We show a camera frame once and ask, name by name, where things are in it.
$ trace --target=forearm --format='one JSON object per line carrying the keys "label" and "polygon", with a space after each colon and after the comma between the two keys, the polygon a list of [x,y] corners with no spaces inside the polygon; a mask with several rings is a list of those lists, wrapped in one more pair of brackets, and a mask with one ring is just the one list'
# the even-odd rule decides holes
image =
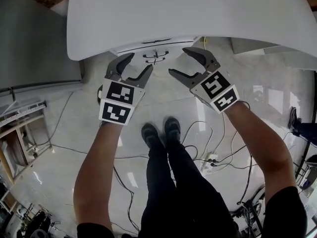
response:
{"label": "forearm", "polygon": [[263,172],[291,165],[291,156],[283,140],[242,102],[225,111]]}
{"label": "forearm", "polygon": [[78,173],[74,188],[77,222],[109,227],[108,202],[111,191],[114,156],[121,125],[103,125]]}

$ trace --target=floor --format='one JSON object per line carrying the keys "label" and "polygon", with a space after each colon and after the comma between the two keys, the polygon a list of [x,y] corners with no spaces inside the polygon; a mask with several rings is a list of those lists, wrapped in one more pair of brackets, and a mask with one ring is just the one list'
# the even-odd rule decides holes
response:
{"label": "floor", "polygon": [[[298,109],[303,121],[310,121],[313,109],[313,72],[287,68],[282,55],[266,56],[235,56],[230,41],[227,38],[208,38],[207,49],[225,68],[232,81],[237,86],[240,98],[249,102],[252,111],[272,127],[284,138],[287,129],[291,106]],[[99,128],[99,106],[96,101],[96,90],[102,85],[108,63],[113,59],[110,53],[101,54],[85,61],[86,83],[82,90],[75,92],[69,99],[64,110],[52,143],[88,152]],[[175,68],[188,74],[202,71],[202,67],[191,57],[183,54],[169,63],[155,66],[154,72],[146,86],[146,94],[126,126],[120,137],[117,157],[146,155],[148,148],[141,138],[141,127],[147,122],[153,122],[160,131],[164,118],[175,116],[181,124],[182,140],[190,125],[198,122],[190,129],[184,145],[195,145],[198,156],[204,154],[206,143],[212,134],[206,152],[213,152],[224,135],[224,139],[217,147],[215,154],[223,159],[233,151],[244,145],[240,136],[234,140],[235,129],[227,117],[218,115],[215,111],[202,105],[183,85],[172,78],[167,69]],[[137,75],[143,68],[128,68],[124,77]],[[48,107],[45,109],[46,123],[49,133],[57,123],[60,112],[70,93],[48,96]],[[42,128],[34,128],[40,137],[44,135]],[[305,142],[288,134],[285,138],[294,161],[298,161],[305,147]],[[194,156],[195,149],[188,148]],[[79,168],[85,159],[85,154],[54,148],[53,153],[46,153],[28,171],[12,193],[22,203],[36,202],[52,212],[56,220],[61,221],[55,230],[58,237],[64,233],[76,237],[76,223],[73,210],[73,188]],[[249,165],[250,155],[246,149],[234,156],[232,163],[236,167]],[[115,166],[129,189],[135,192],[131,208],[131,218],[140,226],[142,213],[147,202],[146,166],[147,159],[115,160]],[[204,171],[206,179],[222,194],[230,211],[238,208],[238,202],[244,192],[248,169],[240,170],[231,166],[214,168]],[[263,174],[257,166],[252,168],[252,176],[245,199],[252,195],[264,184]],[[207,203],[210,199],[203,198],[200,203]],[[111,221],[126,230],[135,232],[127,217],[130,194],[113,178],[112,192],[109,203]],[[115,232],[122,229],[113,225]]]}

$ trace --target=white tabletop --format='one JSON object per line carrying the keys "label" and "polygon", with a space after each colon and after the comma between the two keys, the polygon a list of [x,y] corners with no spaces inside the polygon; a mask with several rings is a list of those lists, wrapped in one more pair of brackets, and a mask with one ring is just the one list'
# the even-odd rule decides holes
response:
{"label": "white tabletop", "polygon": [[254,39],[317,57],[317,23],[306,0],[69,0],[72,60],[180,36]]}

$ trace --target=black pants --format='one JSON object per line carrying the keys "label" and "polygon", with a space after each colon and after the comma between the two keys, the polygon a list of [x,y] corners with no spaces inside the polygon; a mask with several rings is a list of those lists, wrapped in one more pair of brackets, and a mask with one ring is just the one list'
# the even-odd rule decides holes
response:
{"label": "black pants", "polygon": [[299,134],[310,141],[312,144],[317,145],[317,123],[294,123],[294,128]]}
{"label": "black pants", "polygon": [[173,142],[165,149],[158,142],[149,157],[149,198],[141,220],[140,238],[239,237],[221,195],[202,177],[183,145]]}

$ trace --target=black sleeve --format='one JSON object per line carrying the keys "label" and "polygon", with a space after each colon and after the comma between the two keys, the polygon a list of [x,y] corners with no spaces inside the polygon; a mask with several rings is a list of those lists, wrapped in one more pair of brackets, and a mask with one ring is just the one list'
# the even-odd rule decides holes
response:
{"label": "black sleeve", "polygon": [[78,238],[90,238],[90,237],[103,237],[103,238],[114,238],[112,232],[99,224],[94,223],[83,223],[77,227]]}
{"label": "black sleeve", "polygon": [[296,187],[287,187],[275,194],[267,203],[263,238],[304,238],[307,215]]}

